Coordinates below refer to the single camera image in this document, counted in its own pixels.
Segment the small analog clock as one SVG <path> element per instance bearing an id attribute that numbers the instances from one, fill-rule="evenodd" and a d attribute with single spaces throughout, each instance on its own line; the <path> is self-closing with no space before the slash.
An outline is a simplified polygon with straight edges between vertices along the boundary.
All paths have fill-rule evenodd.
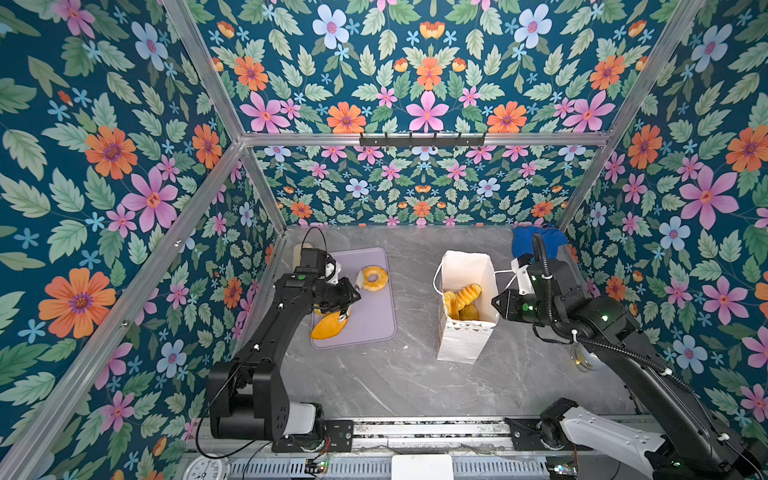
<path id="1" fill-rule="evenodd" d="M 605 364 L 594 354 L 586 351 L 581 345 L 570 349 L 570 358 L 581 372 L 595 372 L 606 368 Z"/>

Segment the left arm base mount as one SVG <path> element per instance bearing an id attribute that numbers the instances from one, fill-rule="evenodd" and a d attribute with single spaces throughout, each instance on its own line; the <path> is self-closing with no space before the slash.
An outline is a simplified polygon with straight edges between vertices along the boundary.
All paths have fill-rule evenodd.
<path id="1" fill-rule="evenodd" d="M 283 436 L 272 444 L 273 453 L 324 454 L 352 450 L 355 422 L 326 419 L 318 403 L 291 402 Z"/>

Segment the large orange wedge bread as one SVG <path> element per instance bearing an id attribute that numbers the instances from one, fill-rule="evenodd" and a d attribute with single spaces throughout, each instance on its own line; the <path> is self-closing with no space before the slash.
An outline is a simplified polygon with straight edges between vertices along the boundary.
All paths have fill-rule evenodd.
<path id="1" fill-rule="evenodd" d="M 313 340 L 327 340 L 336 337 L 345 329 L 348 320 L 347 312 L 329 313 L 313 328 L 310 337 Z"/>

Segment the scalloped yellow bread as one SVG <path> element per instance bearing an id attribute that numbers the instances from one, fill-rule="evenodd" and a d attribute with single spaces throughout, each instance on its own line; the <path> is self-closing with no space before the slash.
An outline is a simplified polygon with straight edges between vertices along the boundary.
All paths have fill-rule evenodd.
<path id="1" fill-rule="evenodd" d="M 459 307 L 459 302 L 455 292 L 447 291 L 443 293 L 443 305 L 444 305 L 446 317 L 448 319 L 452 319 L 452 320 L 460 319 L 460 316 L 459 316 L 460 307 Z"/>

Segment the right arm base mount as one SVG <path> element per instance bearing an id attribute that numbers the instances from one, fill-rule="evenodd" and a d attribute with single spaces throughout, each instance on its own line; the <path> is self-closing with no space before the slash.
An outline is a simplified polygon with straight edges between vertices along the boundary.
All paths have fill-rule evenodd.
<path id="1" fill-rule="evenodd" d="M 512 445 L 516 451 L 565 451 L 576 449 L 578 452 L 591 451 L 584 444 L 574 444 L 565 434 L 561 423 L 565 414 L 579 404 L 573 400 L 560 398 L 548 406 L 538 417 L 504 417 L 503 422 L 509 428 Z"/>

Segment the round white gauge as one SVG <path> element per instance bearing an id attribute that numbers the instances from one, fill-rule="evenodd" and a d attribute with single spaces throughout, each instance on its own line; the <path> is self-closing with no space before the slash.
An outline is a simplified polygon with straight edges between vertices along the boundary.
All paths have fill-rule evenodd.
<path id="1" fill-rule="evenodd" d="M 230 466 L 225 459 L 205 456 L 193 458 L 182 473 L 182 480 L 227 480 Z"/>

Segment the white box on rail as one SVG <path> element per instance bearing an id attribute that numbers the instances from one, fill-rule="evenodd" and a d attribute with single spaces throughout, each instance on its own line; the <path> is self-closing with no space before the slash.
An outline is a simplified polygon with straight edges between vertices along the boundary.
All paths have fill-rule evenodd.
<path id="1" fill-rule="evenodd" d="M 392 480 L 453 480 L 449 454 L 398 454 L 391 459 Z"/>

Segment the black hook rail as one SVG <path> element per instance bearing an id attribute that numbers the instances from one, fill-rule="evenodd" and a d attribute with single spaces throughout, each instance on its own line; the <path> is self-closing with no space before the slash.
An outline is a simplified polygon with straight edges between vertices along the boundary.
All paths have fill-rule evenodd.
<path id="1" fill-rule="evenodd" d="M 458 134 L 361 134 L 358 137 L 358 145 L 361 147 L 392 147 L 392 148 L 411 148 L 411 147 L 437 147 L 450 149 L 455 147 L 479 147 L 486 143 L 486 137 L 481 135 Z"/>

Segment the oval orange bread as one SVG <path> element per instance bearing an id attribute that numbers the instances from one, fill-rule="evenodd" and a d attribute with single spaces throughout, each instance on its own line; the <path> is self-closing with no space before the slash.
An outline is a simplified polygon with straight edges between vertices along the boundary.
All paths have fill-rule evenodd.
<path id="1" fill-rule="evenodd" d="M 459 319 L 461 321 L 479 321 L 479 311 L 473 303 L 470 303 L 459 311 Z"/>

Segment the ribbed spiral bread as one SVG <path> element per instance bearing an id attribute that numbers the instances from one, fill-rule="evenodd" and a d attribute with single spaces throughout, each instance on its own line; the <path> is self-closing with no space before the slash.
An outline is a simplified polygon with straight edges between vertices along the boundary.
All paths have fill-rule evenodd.
<path id="1" fill-rule="evenodd" d="M 464 306 L 473 303 L 480 297 L 482 294 L 482 286 L 479 284 L 470 284 L 455 293 L 461 310 Z"/>

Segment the white cartoon paper bag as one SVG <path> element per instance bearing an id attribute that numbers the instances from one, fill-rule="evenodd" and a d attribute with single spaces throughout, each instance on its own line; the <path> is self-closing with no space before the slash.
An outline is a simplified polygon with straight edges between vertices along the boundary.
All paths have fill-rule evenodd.
<path id="1" fill-rule="evenodd" d="M 441 300 L 437 359 L 473 364 L 480 357 L 500 314 L 491 301 L 499 294 L 497 277 L 517 276 L 517 265 L 498 270 L 485 253 L 446 251 L 433 276 Z"/>

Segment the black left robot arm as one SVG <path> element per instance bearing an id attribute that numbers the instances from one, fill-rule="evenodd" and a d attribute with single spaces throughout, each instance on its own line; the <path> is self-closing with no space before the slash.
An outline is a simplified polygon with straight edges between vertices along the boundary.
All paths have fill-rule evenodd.
<path id="1" fill-rule="evenodd" d="M 345 313 L 361 300 L 346 277 L 335 283 L 309 273 L 283 275 L 256 331 L 230 361 L 211 370 L 208 418 L 216 439 L 310 442 L 325 437 L 322 407 L 289 399 L 281 365 L 294 334 L 312 311 Z"/>

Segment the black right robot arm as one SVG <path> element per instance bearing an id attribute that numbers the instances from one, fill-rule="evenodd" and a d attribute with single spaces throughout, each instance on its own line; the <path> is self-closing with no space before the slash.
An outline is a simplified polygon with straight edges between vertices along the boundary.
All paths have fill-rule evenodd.
<path id="1" fill-rule="evenodd" d="M 646 432 L 560 398 L 538 423 L 552 450 L 583 446 L 649 479 L 762 476 L 767 448 L 720 422 L 695 390 L 664 363 L 632 313 L 611 297 L 592 297 L 556 228 L 517 227 L 515 278 L 491 301 L 508 321 L 550 328 L 549 343 L 580 346 L 616 374 L 659 425 Z"/>

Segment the lilac plastic tray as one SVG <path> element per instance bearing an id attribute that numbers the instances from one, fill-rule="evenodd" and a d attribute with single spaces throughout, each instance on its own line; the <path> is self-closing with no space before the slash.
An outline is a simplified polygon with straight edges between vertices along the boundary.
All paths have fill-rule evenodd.
<path id="1" fill-rule="evenodd" d="M 331 255 L 340 264 L 339 276 L 349 278 L 353 284 L 358 273 L 366 267 L 381 267 L 386 273 L 389 272 L 388 256 L 381 247 L 332 251 Z M 315 348 L 350 347 L 386 341 L 395 336 L 398 327 L 391 280 L 380 291 L 370 292 L 360 288 L 359 293 L 361 300 L 350 307 L 350 318 L 344 329 L 329 339 L 311 339 Z"/>

